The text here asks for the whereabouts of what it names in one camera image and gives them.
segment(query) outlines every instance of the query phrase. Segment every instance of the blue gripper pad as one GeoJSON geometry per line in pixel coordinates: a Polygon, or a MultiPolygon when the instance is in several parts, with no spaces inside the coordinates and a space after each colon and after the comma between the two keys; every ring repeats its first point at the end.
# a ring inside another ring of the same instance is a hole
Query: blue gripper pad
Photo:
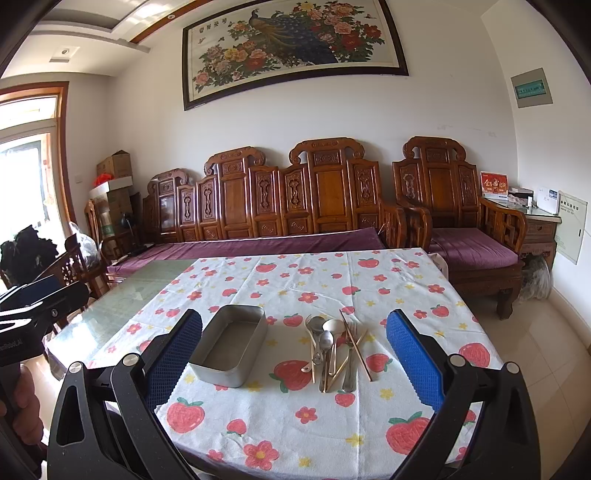
{"type": "Polygon", "coordinates": [[[412,324],[408,324],[410,320],[402,310],[390,312],[386,322],[386,337],[421,403],[437,412],[444,400],[443,378],[421,345],[418,332],[412,324]]]}
{"type": "Polygon", "coordinates": [[[167,334],[163,352],[152,366],[147,380],[146,405],[153,410],[168,401],[178,379],[183,373],[195,347],[201,340],[203,324],[201,315],[188,309],[174,329],[167,334]]]}

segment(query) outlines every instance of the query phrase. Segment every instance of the chopsticks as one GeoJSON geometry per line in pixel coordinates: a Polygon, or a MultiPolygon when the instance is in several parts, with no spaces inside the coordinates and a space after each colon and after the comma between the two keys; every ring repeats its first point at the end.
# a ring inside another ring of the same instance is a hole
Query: chopsticks
{"type": "Polygon", "coordinates": [[[345,324],[345,330],[347,331],[347,335],[349,335],[349,338],[351,339],[351,342],[353,343],[353,348],[355,349],[355,353],[359,357],[359,360],[361,361],[363,368],[365,369],[365,373],[367,374],[369,381],[373,382],[374,379],[371,378],[371,374],[369,373],[369,368],[368,368],[367,364],[365,363],[365,360],[363,360],[363,357],[361,356],[361,352],[359,351],[359,347],[357,346],[357,343],[355,342],[355,338],[353,338],[353,335],[351,334],[351,330],[349,330],[349,325],[347,325],[347,320],[345,320],[345,315],[343,315],[342,310],[339,310],[339,313],[340,313],[340,317],[343,319],[343,323],[345,324]]]}
{"type": "MultiPolygon", "coordinates": [[[[357,339],[357,345],[359,345],[361,343],[361,341],[363,340],[363,338],[365,337],[365,334],[367,333],[367,329],[363,332],[363,334],[360,335],[360,337],[357,339]]],[[[341,364],[341,366],[339,367],[339,369],[335,372],[334,377],[332,378],[332,380],[329,383],[328,388],[326,389],[326,391],[329,391],[330,388],[333,386],[333,383],[335,383],[336,378],[339,376],[339,374],[343,371],[343,368],[345,368],[345,366],[347,365],[347,362],[349,362],[349,357],[345,358],[345,360],[343,360],[343,363],[341,364]]]]}

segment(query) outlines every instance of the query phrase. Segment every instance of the wooden armrest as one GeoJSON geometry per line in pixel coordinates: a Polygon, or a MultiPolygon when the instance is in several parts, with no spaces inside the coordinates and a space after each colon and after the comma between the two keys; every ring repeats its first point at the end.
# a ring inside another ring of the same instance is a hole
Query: wooden armrest
{"type": "Polygon", "coordinates": [[[479,201],[482,218],[480,229],[519,255],[527,234],[527,220],[523,212],[505,208],[482,197],[479,201]]]}
{"type": "Polygon", "coordinates": [[[398,204],[404,208],[407,218],[407,247],[420,247],[428,252],[431,244],[433,221],[428,208],[414,205],[409,199],[399,198],[398,204]]]}
{"type": "Polygon", "coordinates": [[[407,221],[404,209],[379,199],[380,231],[384,231],[388,248],[403,248],[406,245],[407,221]]]}

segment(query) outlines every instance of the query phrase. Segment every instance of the plastic bag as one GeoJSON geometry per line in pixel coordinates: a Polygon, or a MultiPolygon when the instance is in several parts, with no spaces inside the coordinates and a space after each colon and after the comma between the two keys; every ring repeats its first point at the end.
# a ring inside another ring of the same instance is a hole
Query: plastic bag
{"type": "Polygon", "coordinates": [[[523,269],[523,283],[518,301],[547,299],[552,290],[552,276],[544,257],[536,255],[527,261],[523,269]]]}
{"type": "Polygon", "coordinates": [[[76,240],[80,244],[80,252],[82,252],[82,258],[84,258],[86,268],[91,270],[92,268],[98,267],[100,264],[100,254],[95,241],[88,235],[80,232],[78,225],[73,222],[70,222],[70,230],[76,234],[76,240]]]}

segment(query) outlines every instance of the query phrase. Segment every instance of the ceiling light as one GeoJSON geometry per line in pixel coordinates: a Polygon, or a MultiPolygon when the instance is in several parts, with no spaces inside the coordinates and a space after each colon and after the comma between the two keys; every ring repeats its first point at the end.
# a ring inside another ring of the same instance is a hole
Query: ceiling light
{"type": "Polygon", "coordinates": [[[139,8],[137,12],[135,12],[135,16],[140,18],[148,18],[153,15],[158,15],[162,12],[166,12],[166,10],[168,10],[168,6],[160,4],[148,4],[139,8]]]}

